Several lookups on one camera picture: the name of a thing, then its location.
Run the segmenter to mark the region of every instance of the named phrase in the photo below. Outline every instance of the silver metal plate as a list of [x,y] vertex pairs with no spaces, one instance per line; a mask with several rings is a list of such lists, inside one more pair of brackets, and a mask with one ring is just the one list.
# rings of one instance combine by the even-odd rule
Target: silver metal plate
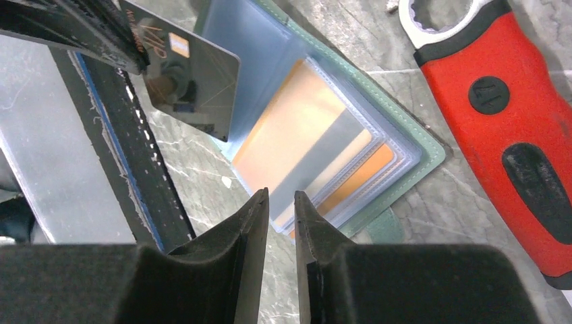
[[0,43],[0,149],[48,241],[134,243],[48,47]]

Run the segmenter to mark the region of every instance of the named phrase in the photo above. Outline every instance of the wrench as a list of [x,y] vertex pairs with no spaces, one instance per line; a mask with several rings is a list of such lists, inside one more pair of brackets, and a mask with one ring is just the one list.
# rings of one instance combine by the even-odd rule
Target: wrench
[[572,109],[507,0],[473,0],[444,30],[424,30],[400,0],[414,58],[461,151],[544,275],[572,290]]

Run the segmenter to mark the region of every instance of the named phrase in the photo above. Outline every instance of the card holder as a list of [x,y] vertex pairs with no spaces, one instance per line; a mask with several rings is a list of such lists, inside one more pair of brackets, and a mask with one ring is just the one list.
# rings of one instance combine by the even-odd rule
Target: card holder
[[311,59],[298,61],[232,160],[251,192],[268,188],[278,232],[293,221],[293,214],[284,222],[277,218],[296,190],[311,195],[312,184],[323,189],[388,138],[336,89]]
[[[375,179],[371,179],[371,183],[364,183],[365,187],[355,192],[355,196],[361,200],[363,207],[355,213],[338,213],[336,217],[333,217],[333,221],[347,236],[352,236],[367,227],[378,216],[388,215],[384,211],[391,203],[445,159],[445,152],[441,145],[388,97],[379,85],[374,84],[361,71],[300,28],[271,0],[212,0],[199,17],[195,31],[200,32],[204,38],[213,43],[235,53],[241,59],[229,143],[217,143],[221,152],[229,160],[233,161],[240,154],[241,147],[248,140],[249,134],[296,61],[308,57],[324,70],[325,76],[334,81],[341,94],[347,97],[354,106],[365,110],[367,109],[364,107],[370,107],[370,111],[366,113],[362,111],[362,113],[373,117],[377,128],[388,134],[386,141],[404,138],[404,140],[398,140],[397,145],[402,151],[409,153],[400,155],[397,150],[397,160],[392,161],[393,164],[390,163],[391,165],[388,166],[397,168],[405,166],[402,169],[404,171],[395,173],[395,178],[391,178],[386,187],[380,187],[380,182],[376,182]],[[386,141],[376,143],[378,146],[375,146],[375,149],[384,145]],[[374,151],[371,149],[364,154],[364,157],[371,157]],[[322,188],[327,187],[329,190],[336,186],[339,188],[342,183],[340,179],[351,175],[351,170],[348,168],[355,170],[357,166],[359,169],[359,166],[365,163],[365,158],[362,157],[357,162],[354,160],[354,165],[346,165],[345,173],[341,172],[339,177],[333,177],[329,180],[331,182],[329,186]],[[241,174],[239,170],[236,171],[242,183],[248,188],[244,174]],[[306,190],[315,190],[310,186],[311,180],[318,176],[314,174],[312,179],[306,181],[308,184]],[[379,175],[373,178],[377,181],[389,179],[389,177]],[[371,190],[373,187],[377,187],[378,190]],[[335,208],[342,209],[342,207],[334,207],[331,212],[335,213]],[[288,229],[292,223],[284,222],[278,225],[275,229],[288,235]],[[399,224],[384,226],[384,228],[394,229],[398,227]]]

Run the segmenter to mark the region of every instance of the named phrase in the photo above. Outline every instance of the metal wrench head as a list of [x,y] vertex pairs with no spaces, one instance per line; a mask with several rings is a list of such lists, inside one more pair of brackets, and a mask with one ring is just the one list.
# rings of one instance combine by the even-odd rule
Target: metal wrench head
[[412,7],[415,0],[399,0],[399,20],[401,21],[405,33],[413,43],[413,46],[416,49],[420,49],[424,45],[439,43],[457,34],[477,16],[481,8],[492,1],[493,0],[472,0],[469,11],[458,24],[443,28],[442,30],[428,30],[423,28],[419,22],[415,21],[416,14]]

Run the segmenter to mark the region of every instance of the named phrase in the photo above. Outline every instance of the blue edge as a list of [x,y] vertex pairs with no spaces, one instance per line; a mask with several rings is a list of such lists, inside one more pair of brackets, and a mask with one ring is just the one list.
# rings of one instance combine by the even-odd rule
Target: blue edge
[[99,98],[99,94],[97,93],[97,89],[95,89],[95,85],[93,84],[92,78],[91,78],[91,76],[87,70],[84,58],[79,53],[76,53],[76,57],[78,59],[78,63],[80,64],[80,67],[82,68],[82,71],[84,73],[86,81],[90,87],[91,93],[93,94],[93,98],[95,100],[97,111],[101,115],[101,119],[105,123],[105,126],[109,132],[109,135],[111,137],[111,142],[113,143],[113,148],[115,149],[115,152],[117,152],[117,155],[119,157],[119,160],[121,161],[121,164],[123,165],[123,168],[125,169],[125,172],[127,172],[127,180],[129,182],[130,187],[133,188],[135,197],[137,198],[137,201],[139,202],[139,204],[141,206],[141,210],[143,212],[143,217],[145,217],[145,221],[147,222],[149,229],[151,230],[151,234],[153,235],[153,238],[155,239],[157,246],[159,247],[159,249],[162,252],[164,252],[165,247],[163,246],[163,242],[161,241],[161,237],[159,236],[159,233],[157,232],[157,227],[155,226],[155,224],[153,223],[153,220],[151,219],[149,210],[147,209],[147,205],[145,205],[145,202],[143,202],[143,199],[141,197],[141,192],[139,191],[139,187],[137,187],[137,180],[135,179],[135,177],[133,176],[133,173],[131,172],[131,168],[129,167],[129,163],[127,163],[127,159],[125,158],[125,155],[123,154],[123,150],[121,149],[121,145],[119,145],[119,140],[117,139],[117,136],[115,135],[115,131],[113,129],[113,126],[111,125],[111,122],[109,121],[109,117],[107,116],[107,112],[105,110],[105,107],[103,107],[103,103],[101,102],[101,99]]

